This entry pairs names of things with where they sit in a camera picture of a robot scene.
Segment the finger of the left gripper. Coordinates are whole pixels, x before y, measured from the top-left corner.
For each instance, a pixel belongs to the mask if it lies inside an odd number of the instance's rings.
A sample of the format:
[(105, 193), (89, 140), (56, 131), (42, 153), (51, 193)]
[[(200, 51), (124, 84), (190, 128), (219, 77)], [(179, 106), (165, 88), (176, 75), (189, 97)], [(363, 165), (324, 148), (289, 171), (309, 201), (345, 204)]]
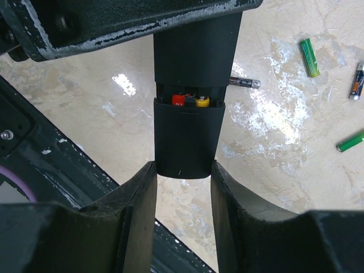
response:
[(1, 54), (15, 61), (59, 59), (260, 5), (261, 1), (1, 1)]

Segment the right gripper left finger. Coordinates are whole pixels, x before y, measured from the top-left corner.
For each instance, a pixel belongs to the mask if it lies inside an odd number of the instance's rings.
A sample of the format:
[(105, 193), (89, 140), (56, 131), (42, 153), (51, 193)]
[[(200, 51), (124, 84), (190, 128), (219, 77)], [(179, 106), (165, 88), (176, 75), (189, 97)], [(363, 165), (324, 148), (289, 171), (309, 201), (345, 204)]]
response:
[(149, 272), (156, 193), (148, 162), (77, 211), (56, 202), (1, 205), (1, 271)]

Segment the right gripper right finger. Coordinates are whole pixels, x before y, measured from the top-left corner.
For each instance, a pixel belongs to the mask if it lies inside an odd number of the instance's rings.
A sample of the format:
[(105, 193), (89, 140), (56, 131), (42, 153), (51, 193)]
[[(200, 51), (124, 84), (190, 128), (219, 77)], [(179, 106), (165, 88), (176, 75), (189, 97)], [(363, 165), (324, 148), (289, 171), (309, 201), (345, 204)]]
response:
[(220, 272), (362, 272), (363, 211), (293, 213), (212, 164), (211, 199)]

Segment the black battery cover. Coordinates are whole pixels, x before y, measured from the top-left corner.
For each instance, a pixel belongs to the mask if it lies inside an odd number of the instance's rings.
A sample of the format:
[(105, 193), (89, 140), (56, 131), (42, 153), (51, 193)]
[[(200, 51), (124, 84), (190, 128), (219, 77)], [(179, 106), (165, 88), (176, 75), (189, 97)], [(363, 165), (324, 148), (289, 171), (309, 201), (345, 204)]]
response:
[(210, 176), (220, 137), (225, 104), (185, 107), (154, 100), (154, 145), (157, 173), (174, 179)]

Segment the black remote control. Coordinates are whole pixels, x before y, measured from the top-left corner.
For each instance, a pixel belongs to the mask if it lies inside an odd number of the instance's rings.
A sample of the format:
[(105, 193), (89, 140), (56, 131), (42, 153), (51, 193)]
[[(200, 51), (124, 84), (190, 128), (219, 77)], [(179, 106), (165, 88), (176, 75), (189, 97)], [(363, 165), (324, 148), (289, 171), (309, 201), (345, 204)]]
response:
[(208, 97), (224, 103), (242, 13), (188, 23), (154, 38), (156, 97), (171, 104), (174, 95)]

